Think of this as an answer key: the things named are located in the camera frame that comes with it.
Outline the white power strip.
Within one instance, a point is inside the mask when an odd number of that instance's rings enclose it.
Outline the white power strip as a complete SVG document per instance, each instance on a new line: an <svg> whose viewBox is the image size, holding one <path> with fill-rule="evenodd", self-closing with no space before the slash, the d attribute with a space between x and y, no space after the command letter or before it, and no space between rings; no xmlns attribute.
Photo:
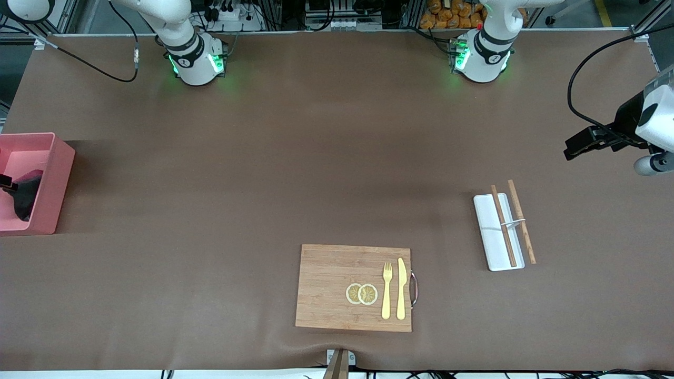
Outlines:
<svg viewBox="0 0 674 379"><path fill-rule="evenodd" d="M195 12L195 21L209 32L266 31L262 9L245 0L203 0L204 9Z"/></svg>

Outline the yellow plastic fork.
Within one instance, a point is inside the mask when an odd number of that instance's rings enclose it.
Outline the yellow plastic fork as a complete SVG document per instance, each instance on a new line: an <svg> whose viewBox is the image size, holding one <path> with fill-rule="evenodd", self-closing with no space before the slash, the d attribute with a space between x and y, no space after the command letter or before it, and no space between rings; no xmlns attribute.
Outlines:
<svg viewBox="0 0 674 379"><path fill-rule="evenodd" d="M386 262L382 273L384 281L383 301L381 304L381 317L388 320L391 317L390 283L393 278L393 269L390 262Z"/></svg>

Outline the white rectangular tray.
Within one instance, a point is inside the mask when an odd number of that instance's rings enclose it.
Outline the white rectangular tray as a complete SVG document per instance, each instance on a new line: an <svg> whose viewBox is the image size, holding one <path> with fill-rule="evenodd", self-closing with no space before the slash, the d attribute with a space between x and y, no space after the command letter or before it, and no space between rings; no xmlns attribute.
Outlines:
<svg viewBox="0 0 674 379"><path fill-rule="evenodd" d="M499 200L503 209L505 221L516 220L510 208L508 195L499 193ZM518 237L516 226L508 226L508 232L512 242L513 253L515 254L516 267L510 266L506 245L503 234L499 226L498 214L491 194L482 194L473 198L475 213L479 225L479 231L482 239L482 245L485 252L487 267L492 272L517 270L526 266L522 247Z"/></svg>

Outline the pink plastic bin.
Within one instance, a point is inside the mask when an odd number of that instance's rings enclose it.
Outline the pink plastic bin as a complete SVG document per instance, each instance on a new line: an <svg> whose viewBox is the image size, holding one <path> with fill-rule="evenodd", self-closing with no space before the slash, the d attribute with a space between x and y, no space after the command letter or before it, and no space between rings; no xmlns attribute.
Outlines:
<svg viewBox="0 0 674 379"><path fill-rule="evenodd" d="M0 134L0 175L14 183L40 179L26 221L0 187L0 237L55 233L74 157L75 149L54 133Z"/></svg>

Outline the aluminium frame post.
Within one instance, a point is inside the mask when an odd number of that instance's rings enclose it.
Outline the aluminium frame post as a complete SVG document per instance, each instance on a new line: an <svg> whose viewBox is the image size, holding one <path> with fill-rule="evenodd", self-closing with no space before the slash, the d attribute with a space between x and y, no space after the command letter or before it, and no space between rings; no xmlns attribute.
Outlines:
<svg viewBox="0 0 674 379"><path fill-rule="evenodd" d="M674 23L674 0L639 0L642 5L649 7L648 12L630 27L635 34L635 42L646 42L649 33L657 32L666 25Z"/></svg>
<svg viewBox="0 0 674 379"><path fill-rule="evenodd" d="M39 21L25 27L32 37L41 38L33 43L36 50L44 49L46 37L70 31L81 2L82 0L25 0L25 19Z"/></svg>

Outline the yellow plastic knife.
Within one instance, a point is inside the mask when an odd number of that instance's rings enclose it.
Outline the yellow plastic knife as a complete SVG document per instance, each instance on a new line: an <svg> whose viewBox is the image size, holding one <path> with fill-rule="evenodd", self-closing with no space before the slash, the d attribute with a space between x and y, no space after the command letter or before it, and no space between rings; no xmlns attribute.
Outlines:
<svg viewBox="0 0 674 379"><path fill-rule="evenodd" d="M397 313L395 316L398 320L406 319L406 297L405 290L408 283L408 271L404 259L398 257L398 297L397 297Z"/></svg>

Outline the brown table mat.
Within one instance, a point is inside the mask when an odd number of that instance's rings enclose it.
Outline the brown table mat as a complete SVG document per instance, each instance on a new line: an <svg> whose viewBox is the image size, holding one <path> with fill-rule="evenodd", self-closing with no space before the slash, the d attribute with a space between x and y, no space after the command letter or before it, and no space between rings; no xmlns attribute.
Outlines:
<svg viewBox="0 0 674 379"><path fill-rule="evenodd" d="M239 37L130 84L52 49L5 130L75 149L57 232L0 238L0 371L245 370L354 351L370 370L674 371L674 174L563 155L578 63L624 31L525 31L490 84L413 32ZM537 264L487 267L473 198L518 192ZM402 247L411 333L295 326L303 243Z"/></svg>

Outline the wooden cutting board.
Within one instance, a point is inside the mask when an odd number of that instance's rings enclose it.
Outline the wooden cutting board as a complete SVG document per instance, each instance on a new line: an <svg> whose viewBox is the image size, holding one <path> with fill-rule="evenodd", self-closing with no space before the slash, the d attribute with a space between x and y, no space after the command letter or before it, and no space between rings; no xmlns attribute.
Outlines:
<svg viewBox="0 0 674 379"><path fill-rule="evenodd" d="M398 257L408 271L406 319L397 319ZM392 264L391 317L381 317L383 267ZM346 299L352 283L371 284L378 290L373 305L354 305ZM411 333L411 250L409 248L304 244L301 247L295 325L325 330Z"/></svg>

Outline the aluminium equipment rack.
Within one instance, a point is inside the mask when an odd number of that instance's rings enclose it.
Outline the aluminium equipment rack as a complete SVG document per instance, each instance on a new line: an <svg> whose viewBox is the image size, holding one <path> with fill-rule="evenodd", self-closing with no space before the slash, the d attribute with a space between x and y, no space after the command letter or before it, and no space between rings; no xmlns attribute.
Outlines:
<svg viewBox="0 0 674 379"><path fill-rule="evenodd" d="M358 32L377 32L411 26L423 0L252 0L262 10L267 31L331 31L338 18L358 18Z"/></svg>

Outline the grey cloth with pink lining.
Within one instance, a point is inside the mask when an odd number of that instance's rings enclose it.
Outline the grey cloth with pink lining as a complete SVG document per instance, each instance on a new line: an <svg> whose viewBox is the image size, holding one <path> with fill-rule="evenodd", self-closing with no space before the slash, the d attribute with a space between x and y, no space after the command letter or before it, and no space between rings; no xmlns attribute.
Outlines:
<svg viewBox="0 0 674 379"><path fill-rule="evenodd" d="M14 202L14 213L20 221L27 222L31 218L32 210L37 198L41 180L43 178L43 170L32 170L22 177L12 178L18 185L15 192L8 193Z"/></svg>

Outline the pile of orange items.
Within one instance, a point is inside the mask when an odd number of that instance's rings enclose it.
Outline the pile of orange items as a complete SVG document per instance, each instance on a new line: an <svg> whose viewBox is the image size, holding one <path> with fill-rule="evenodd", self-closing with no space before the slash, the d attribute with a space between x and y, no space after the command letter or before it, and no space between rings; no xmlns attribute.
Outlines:
<svg viewBox="0 0 674 379"><path fill-rule="evenodd" d="M493 6L484 0L423 0L420 14L409 23L418 29L479 29L494 22Z"/></svg>

